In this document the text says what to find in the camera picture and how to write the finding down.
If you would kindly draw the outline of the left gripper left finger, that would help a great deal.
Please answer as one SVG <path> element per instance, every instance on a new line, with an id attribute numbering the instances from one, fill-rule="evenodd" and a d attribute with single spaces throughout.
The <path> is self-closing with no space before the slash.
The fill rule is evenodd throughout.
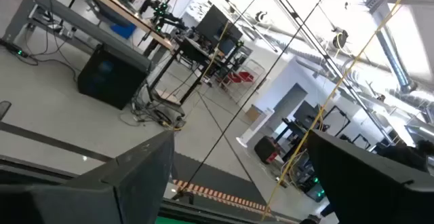
<path id="1" fill-rule="evenodd" d="M 2 223 L 153 223 L 174 157 L 164 131 L 60 185 L 2 185 Z"/>

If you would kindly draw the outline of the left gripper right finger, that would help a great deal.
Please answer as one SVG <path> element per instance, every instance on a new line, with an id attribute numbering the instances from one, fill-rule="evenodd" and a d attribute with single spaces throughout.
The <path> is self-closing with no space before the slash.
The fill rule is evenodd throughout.
<path id="1" fill-rule="evenodd" d="M 312 130 L 315 174 L 339 223 L 432 223 L 433 176 Z"/>

